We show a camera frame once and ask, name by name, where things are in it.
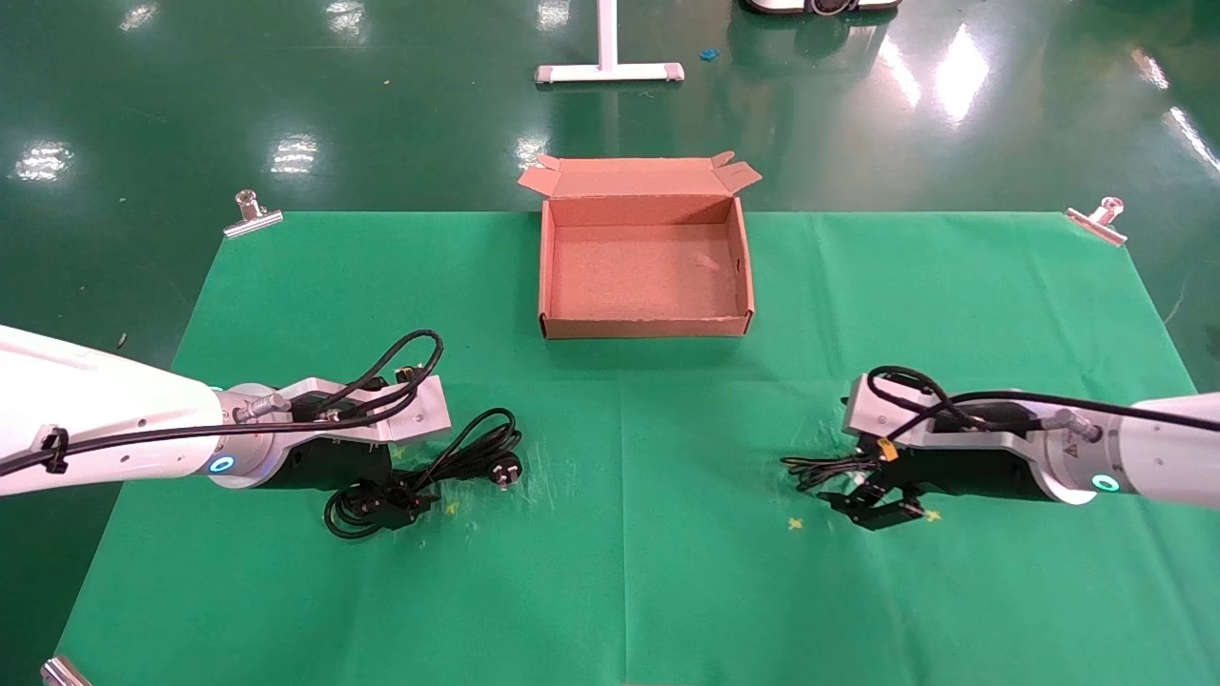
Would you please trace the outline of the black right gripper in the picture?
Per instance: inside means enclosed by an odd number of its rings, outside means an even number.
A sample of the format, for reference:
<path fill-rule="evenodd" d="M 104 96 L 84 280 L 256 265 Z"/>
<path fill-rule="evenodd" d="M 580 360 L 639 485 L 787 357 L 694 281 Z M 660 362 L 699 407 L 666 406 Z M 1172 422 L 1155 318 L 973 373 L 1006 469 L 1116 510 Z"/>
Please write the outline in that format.
<path fill-rule="evenodd" d="M 902 498 L 882 503 L 895 489 Z M 1050 500 L 1031 464 L 1004 449 L 904 449 L 894 461 L 860 469 L 850 494 L 824 492 L 821 499 L 856 526 L 880 531 L 925 518 L 924 494 Z"/>

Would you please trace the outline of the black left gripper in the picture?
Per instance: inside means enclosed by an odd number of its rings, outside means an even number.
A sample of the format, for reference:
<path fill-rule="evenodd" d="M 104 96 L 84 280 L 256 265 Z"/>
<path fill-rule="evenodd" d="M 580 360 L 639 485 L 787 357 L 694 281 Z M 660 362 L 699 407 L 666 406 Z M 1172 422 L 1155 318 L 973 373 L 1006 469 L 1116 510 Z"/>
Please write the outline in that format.
<path fill-rule="evenodd" d="M 317 489 L 334 492 L 362 482 L 379 483 L 393 469 L 389 446 L 353 439 L 307 439 L 287 452 L 264 489 Z M 392 474 L 384 498 L 366 508 L 366 521 L 378 529 L 403 529 L 440 500 L 436 480 L 421 474 Z"/>

